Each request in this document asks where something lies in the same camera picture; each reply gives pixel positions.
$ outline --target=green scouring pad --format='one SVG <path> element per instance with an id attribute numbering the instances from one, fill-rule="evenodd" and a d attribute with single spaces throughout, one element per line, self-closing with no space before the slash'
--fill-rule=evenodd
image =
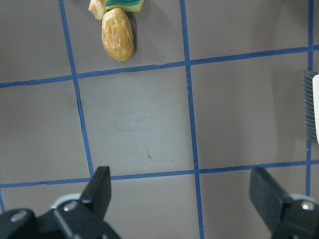
<path id="1" fill-rule="evenodd" d="M 108 0 L 106 10 L 121 8 L 124 11 L 140 11 L 144 0 Z"/>

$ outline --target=green sponge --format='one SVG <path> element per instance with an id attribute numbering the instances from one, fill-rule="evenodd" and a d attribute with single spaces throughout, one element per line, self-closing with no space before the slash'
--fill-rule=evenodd
<path id="1" fill-rule="evenodd" d="M 121 8 L 124 11 L 140 11 L 144 0 L 108 0 L 106 10 Z"/>

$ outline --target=brown potato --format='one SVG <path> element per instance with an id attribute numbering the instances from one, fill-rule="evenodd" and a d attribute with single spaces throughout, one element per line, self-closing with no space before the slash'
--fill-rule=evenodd
<path id="1" fill-rule="evenodd" d="M 122 9 L 115 8 L 104 14 L 102 43 L 108 55 L 117 61 L 126 61 L 133 55 L 132 27 Z"/>

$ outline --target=beige toy food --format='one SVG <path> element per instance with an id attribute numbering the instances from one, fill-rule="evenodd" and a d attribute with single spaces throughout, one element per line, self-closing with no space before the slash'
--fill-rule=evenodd
<path id="1" fill-rule="evenodd" d="M 89 11 L 93 13 L 95 19 L 101 20 L 106 12 L 105 9 L 106 0 L 91 0 L 89 5 Z"/>
<path id="2" fill-rule="evenodd" d="M 104 14 L 102 43 L 109 56 L 117 61 L 125 61 L 133 55 L 132 27 L 122 9 L 115 8 Z"/>

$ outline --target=white brush handle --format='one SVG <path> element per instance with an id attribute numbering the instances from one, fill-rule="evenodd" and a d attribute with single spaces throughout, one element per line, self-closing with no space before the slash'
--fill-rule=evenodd
<path id="1" fill-rule="evenodd" d="M 314 97 L 314 113 L 316 124 L 316 135 L 319 142 L 319 75 L 313 77 L 313 97 Z"/>

